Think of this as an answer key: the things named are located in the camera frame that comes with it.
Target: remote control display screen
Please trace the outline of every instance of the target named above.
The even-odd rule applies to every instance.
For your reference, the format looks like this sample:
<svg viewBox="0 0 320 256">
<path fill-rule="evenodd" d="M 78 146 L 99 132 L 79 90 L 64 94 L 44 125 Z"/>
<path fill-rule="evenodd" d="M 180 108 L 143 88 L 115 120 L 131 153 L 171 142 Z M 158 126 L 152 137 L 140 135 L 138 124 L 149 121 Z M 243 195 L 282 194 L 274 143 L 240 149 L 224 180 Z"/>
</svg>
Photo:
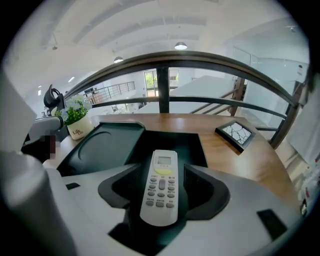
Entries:
<svg viewBox="0 0 320 256">
<path fill-rule="evenodd" d="M 159 156 L 158 157 L 159 165 L 171 165 L 171 157 Z"/>
</svg>

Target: metal railing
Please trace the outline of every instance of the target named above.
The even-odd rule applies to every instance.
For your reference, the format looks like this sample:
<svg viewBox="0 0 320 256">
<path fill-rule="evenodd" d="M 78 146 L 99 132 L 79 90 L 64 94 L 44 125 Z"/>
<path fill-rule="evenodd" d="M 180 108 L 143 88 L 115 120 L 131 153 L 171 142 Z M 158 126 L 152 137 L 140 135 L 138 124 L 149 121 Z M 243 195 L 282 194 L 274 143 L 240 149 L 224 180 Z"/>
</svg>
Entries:
<svg viewBox="0 0 320 256">
<path fill-rule="evenodd" d="M 90 102 L 92 105 L 102 104 L 108 102 L 114 97 L 128 93 L 135 89 L 136 87 L 134 81 L 119 83 L 85 92 L 84 100 Z"/>
<path fill-rule="evenodd" d="M 230 91 L 228 93 L 228 95 L 233 94 L 232 99 L 197 96 L 170 96 L 169 68 L 172 67 L 215 70 L 236 76 L 237 83 L 234 88 L 235 91 Z M 235 115 L 237 107 L 262 111 L 281 117 L 283 119 L 279 127 L 276 128 L 275 134 L 269 141 L 274 149 L 279 146 L 281 141 L 287 135 L 298 113 L 299 105 L 297 99 L 291 96 L 290 93 L 288 93 L 283 87 L 281 87 L 277 82 L 272 80 L 267 75 L 237 60 L 221 55 L 197 51 L 163 51 L 126 59 L 120 64 L 112 64 L 89 76 L 82 82 L 78 83 L 74 88 L 72 88 L 65 95 L 65 97 L 67 99 L 98 83 L 118 76 L 154 68 L 156 68 L 157 73 L 159 97 L 140 97 L 112 100 L 104 103 L 97 103 L 93 107 L 98 108 L 103 106 L 127 103 L 159 102 L 159 112 L 169 113 L 169 102 L 199 102 L 208 103 L 205 105 L 206 107 L 210 104 L 227 105 L 228 107 L 225 109 L 232 108 L 230 111 L 232 116 Z M 241 101 L 241 87 L 243 89 L 245 80 L 252 81 L 255 84 L 266 88 L 267 90 L 273 92 L 274 94 L 285 100 L 289 104 L 286 112 L 287 114 L 278 113 L 258 105 Z M 259 127 L 258 130 L 274 131 L 274 128 Z"/>
</svg>

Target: wooden desk surface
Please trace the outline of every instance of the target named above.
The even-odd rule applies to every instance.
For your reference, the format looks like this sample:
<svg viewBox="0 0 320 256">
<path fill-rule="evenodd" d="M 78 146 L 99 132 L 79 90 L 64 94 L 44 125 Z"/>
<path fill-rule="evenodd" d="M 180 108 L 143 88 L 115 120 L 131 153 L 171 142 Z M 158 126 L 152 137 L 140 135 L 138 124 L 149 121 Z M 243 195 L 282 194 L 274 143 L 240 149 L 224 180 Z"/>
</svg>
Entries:
<svg viewBox="0 0 320 256">
<path fill-rule="evenodd" d="M 232 120 L 237 120 L 256 132 L 251 143 L 241 154 L 215 133 L 216 127 Z M 243 117 L 174 113 L 112 114 L 93 116 L 91 121 L 95 126 L 99 121 L 138 121 L 149 131 L 198 133 L 209 168 L 256 181 L 299 210 L 294 186 L 278 155 L 265 138 Z M 66 142 L 67 149 L 63 149 L 64 142 L 61 143 L 61 147 L 65 157 L 67 151 L 70 151 L 76 143 Z"/>
</svg>

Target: curved handrail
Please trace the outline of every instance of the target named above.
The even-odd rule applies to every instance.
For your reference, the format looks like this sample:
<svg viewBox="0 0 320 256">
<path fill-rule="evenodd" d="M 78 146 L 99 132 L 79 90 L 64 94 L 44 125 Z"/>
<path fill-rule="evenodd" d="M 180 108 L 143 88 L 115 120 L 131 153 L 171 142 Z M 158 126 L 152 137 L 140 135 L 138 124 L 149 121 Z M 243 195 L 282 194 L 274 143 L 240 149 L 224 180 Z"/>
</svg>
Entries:
<svg viewBox="0 0 320 256">
<path fill-rule="evenodd" d="M 117 104 L 138 103 L 138 102 L 145 103 L 145 102 L 158 102 L 158 101 L 159 101 L 159 97 L 126 98 L 126 99 L 107 101 L 104 103 L 98 103 L 93 105 L 92 107 L 99 108 L 99 107 L 105 107 L 105 106 L 111 106 L 111 105 L 117 105 Z M 197 97 L 197 96 L 170 96 L 169 101 L 170 102 L 200 102 L 200 103 L 211 103 L 211 104 L 216 103 L 216 104 L 222 104 L 222 105 L 229 105 L 232 107 L 243 107 L 247 109 L 258 110 L 258 111 L 275 115 L 277 117 L 281 117 L 283 119 L 287 117 L 284 114 L 272 111 L 270 109 L 267 109 L 261 106 L 245 103 L 239 100 L 226 99 L 226 98 L 211 98 L 211 97 Z"/>
<path fill-rule="evenodd" d="M 256 69 L 225 56 L 200 51 L 162 51 L 132 57 L 120 64 L 107 66 L 78 83 L 65 98 L 80 93 L 98 83 L 125 74 L 159 67 L 197 68 L 229 73 L 250 80 L 275 93 L 292 106 L 297 102 L 283 87 Z"/>
</svg>

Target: remote control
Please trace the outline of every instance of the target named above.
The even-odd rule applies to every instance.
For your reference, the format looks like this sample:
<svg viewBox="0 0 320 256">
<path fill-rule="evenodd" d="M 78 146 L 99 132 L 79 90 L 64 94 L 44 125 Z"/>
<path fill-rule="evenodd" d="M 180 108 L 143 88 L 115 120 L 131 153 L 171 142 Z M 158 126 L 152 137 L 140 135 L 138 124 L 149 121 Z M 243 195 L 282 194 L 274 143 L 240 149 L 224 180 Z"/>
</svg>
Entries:
<svg viewBox="0 0 320 256">
<path fill-rule="evenodd" d="M 178 154 L 155 150 L 145 184 L 140 217 L 146 223 L 164 227 L 178 219 Z"/>
</svg>

